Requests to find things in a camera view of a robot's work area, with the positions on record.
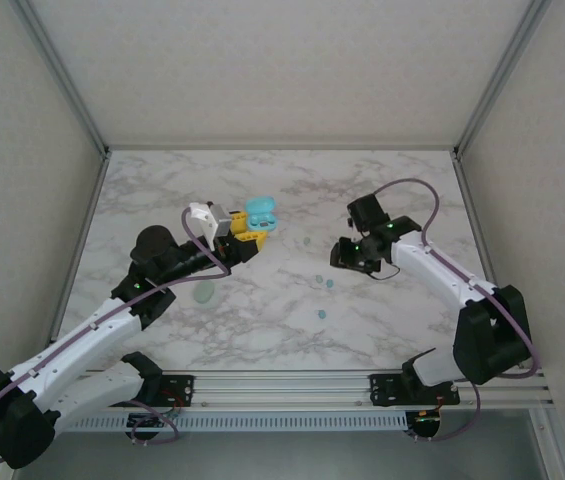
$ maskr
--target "black motor joint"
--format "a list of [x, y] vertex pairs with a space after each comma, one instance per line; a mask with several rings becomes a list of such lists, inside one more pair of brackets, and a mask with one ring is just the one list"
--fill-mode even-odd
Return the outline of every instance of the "black motor joint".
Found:
[[375, 194], [365, 195], [347, 205], [350, 227], [360, 232], [357, 242], [340, 237], [331, 249], [331, 266], [362, 273], [379, 272], [382, 260], [392, 263], [391, 246], [400, 237], [420, 226], [409, 217], [391, 217], [382, 209]]

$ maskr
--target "metal frame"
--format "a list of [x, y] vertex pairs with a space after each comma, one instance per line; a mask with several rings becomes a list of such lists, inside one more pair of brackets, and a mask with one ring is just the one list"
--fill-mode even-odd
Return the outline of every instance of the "metal frame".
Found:
[[440, 152], [453, 148], [451, 144], [387, 144], [387, 143], [178, 143], [165, 145], [113, 144], [111, 150], [164, 151], [164, 150], [383, 150]]
[[104, 139], [102, 138], [102, 135], [100, 135], [100, 132], [95, 125], [93, 118], [89, 114], [82, 97], [75, 88], [75, 84], [64, 67], [64, 64], [53, 46], [44, 25], [40, 21], [35, 8], [29, 0], [9, 0], [9, 3], [22, 21], [24, 28], [38, 49], [40, 56], [46, 63], [49, 72], [53, 75], [58, 87], [66, 97], [69, 106], [75, 113], [80, 125], [82, 125], [82, 128], [84, 128], [85, 132], [89, 135], [89, 138], [96, 150], [104, 159], [108, 151], [108, 148], [104, 143]]
[[464, 131], [458, 139], [456, 153], [460, 161], [462, 161], [464, 153], [471, 146], [480, 128], [484, 125], [502, 88], [511, 76], [513, 69], [517, 65], [518, 60], [522, 56], [522, 53], [550, 4], [551, 0], [531, 0], [529, 3], [526, 12], [524, 12], [522, 16], [522, 20], [520, 20], [513, 37], [509, 41], [509, 44], [504, 50], [504, 54], [491, 75], [489, 83], [473, 110], [469, 122], [466, 127], [464, 127]]
[[480, 263], [484, 270], [484, 276], [489, 282], [497, 285], [498, 281], [495, 269], [493, 268], [493, 261], [491, 260], [489, 249], [487, 248], [480, 219], [475, 210], [475, 204], [473, 203], [473, 196], [471, 195], [469, 182], [464, 174], [464, 166], [462, 165], [462, 162], [458, 160], [455, 152], [451, 152], [451, 161], [453, 162], [453, 170], [455, 171], [455, 177], [457, 178], [460, 193], [462, 194], [462, 200], [464, 201], [464, 207], [466, 208], [466, 213], [469, 218], [469, 226], [471, 227], [473, 238], [475, 238], [475, 246], [478, 250], [478, 256], [480, 257]]
[[[53, 46], [48, 33], [41, 23], [30, 0], [9, 0], [13, 10], [21, 19], [33, 43], [44, 59], [49, 71], [66, 97], [71, 109], [76, 115], [91, 142], [99, 152], [102, 165], [98, 172], [95, 187], [89, 200], [89, 206], [82, 224], [73, 259], [67, 279], [63, 286], [62, 296], [58, 301], [56, 314], [51, 327], [51, 337], [57, 337], [61, 320], [66, 309], [69, 294], [73, 286], [82, 250], [86, 243], [88, 230], [95, 212], [97, 200], [106, 176], [110, 154], [99, 129], [92, 119], [74, 82], [67, 72], [61, 58]], [[469, 223], [476, 239], [478, 253], [486, 278], [496, 283], [493, 263], [488, 254], [484, 234], [478, 216], [475, 212], [473, 199], [469, 190], [463, 167], [462, 158], [471, 146], [486, 118], [488, 117], [497, 97], [506, 81], [514, 70], [519, 58], [526, 48], [531, 36], [539, 25], [551, 0], [531, 0], [523, 18], [511, 38], [504, 54], [498, 62], [478, 104], [473, 110], [454, 151], [453, 165], [460, 191], [465, 202]], [[421, 149], [448, 150], [448, 145], [164, 145], [155, 149], [170, 148], [186, 149]], [[146, 146], [120, 145], [124, 149], [150, 149]], [[377, 371], [345, 371], [345, 372], [185, 372], [196, 375], [194, 404], [188, 412], [199, 418], [210, 418], [222, 412], [254, 412], [254, 415], [271, 416], [272, 412], [337, 412], [340, 416], [359, 415], [360, 413], [377, 414], [378, 408], [369, 401], [369, 385], [367, 376]], [[475, 397], [472, 389], [459, 385], [462, 403], [453, 409], [474, 408]], [[543, 375], [537, 375], [523, 382], [511, 383], [507, 380], [496, 379], [481, 387], [483, 408], [529, 409], [534, 432], [542, 458], [547, 467], [550, 480], [565, 480], [565, 438], [562, 428], [553, 409], [551, 396]], [[114, 409], [113, 414], [119, 414], [121, 409]], [[13, 471], [0, 465], [0, 478], [11, 478]]]
[[565, 434], [557, 412], [534, 408], [529, 416], [549, 480], [565, 480]]
[[[87, 372], [94, 375], [99, 371]], [[421, 405], [381, 408], [370, 400], [369, 375], [399, 370], [332, 371], [177, 371], [165, 375], [193, 375], [195, 389], [187, 412], [347, 412], [420, 410]], [[468, 383], [458, 383], [461, 402], [454, 410], [475, 408]], [[483, 409], [552, 408], [542, 373], [525, 380], [496, 378], [480, 387]]]
[[71, 296], [71, 289], [73, 288], [73, 283], [75, 282], [75, 275], [78, 271], [78, 266], [80, 265], [80, 259], [82, 258], [82, 251], [86, 245], [86, 239], [89, 235], [89, 228], [91, 228], [91, 222], [93, 220], [93, 215], [95, 215], [95, 207], [98, 204], [98, 199], [100, 198], [100, 192], [102, 191], [102, 185], [104, 185], [104, 179], [106, 178], [106, 172], [109, 168], [109, 162], [111, 160], [111, 154], [107, 153], [100, 164], [100, 169], [98, 170], [98, 176], [95, 180], [95, 185], [93, 186], [93, 191], [89, 197], [89, 204], [87, 206], [86, 214], [84, 215], [84, 220], [82, 220], [82, 225], [80, 227], [80, 234], [78, 235], [78, 240], [75, 244], [73, 250], [73, 255], [71, 256], [71, 263], [69, 265], [69, 271], [64, 279], [64, 285], [62, 286], [62, 293], [58, 304], [55, 308], [55, 315], [53, 316], [53, 321], [51, 322], [49, 336], [47, 338], [47, 344], [49, 342], [55, 341], [60, 332], [60, 327], [62, 326], [62, 319], [64, 318], [64, 312], [66, 311], [66, 306], [69, 303], [69, 297]]

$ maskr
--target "cyan object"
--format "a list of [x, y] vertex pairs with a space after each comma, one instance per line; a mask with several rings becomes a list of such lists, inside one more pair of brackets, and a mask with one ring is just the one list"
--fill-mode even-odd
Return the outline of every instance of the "cyan object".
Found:
[[202, 280], [193, 289], [193, 300], [200, 304], [207, 303], [214, 292], [215, 284], [211, 280]]
[[244, 210], [248, 214], [246, 226], [251, 231], [272, 232], [278, 226], [278, 219], [273, 215], [275, 199], [273, 197], [253, 197], [247, 200]]

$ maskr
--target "gray wall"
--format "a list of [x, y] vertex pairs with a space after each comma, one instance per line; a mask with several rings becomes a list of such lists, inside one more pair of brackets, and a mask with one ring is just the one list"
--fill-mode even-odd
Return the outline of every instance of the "gray wall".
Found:
[[565, 423], [565, 0], [555, 0], [464, 159], [500, 283], [524, 292]]
[[451, 146], [528, 2], [33, 0], [109, 143], [176, 150]]
[[[470, 412], [442, 413], [448, 430]], [[123, 434], [64, 434], [17, 480], [542, 480], [525, 412], [484, 412], [455, 440], [402, 432], [185, 434], [133, 446]]]
[[8, 2], [0, 0], [0, 367], [48, 333], [98, 170]]

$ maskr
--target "yellow block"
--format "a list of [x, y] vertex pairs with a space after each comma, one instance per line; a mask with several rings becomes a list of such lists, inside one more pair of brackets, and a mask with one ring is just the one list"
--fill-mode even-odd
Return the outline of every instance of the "yellow block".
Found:
[[258, 246], [258, 252], [262, 251], [264, 242], [266, 242], [266, 232], [245, 232], [238, 233], [235, 238], [241, 242], [248, 242], [249, 240], [255, 240], [255, 244]]
[[246, 218], [248, 217], [246, 212], [238, 212], [231, 214], [231, 233], [237, 235], [238, 233], [244, 233], [247, 231], [246, 228]]

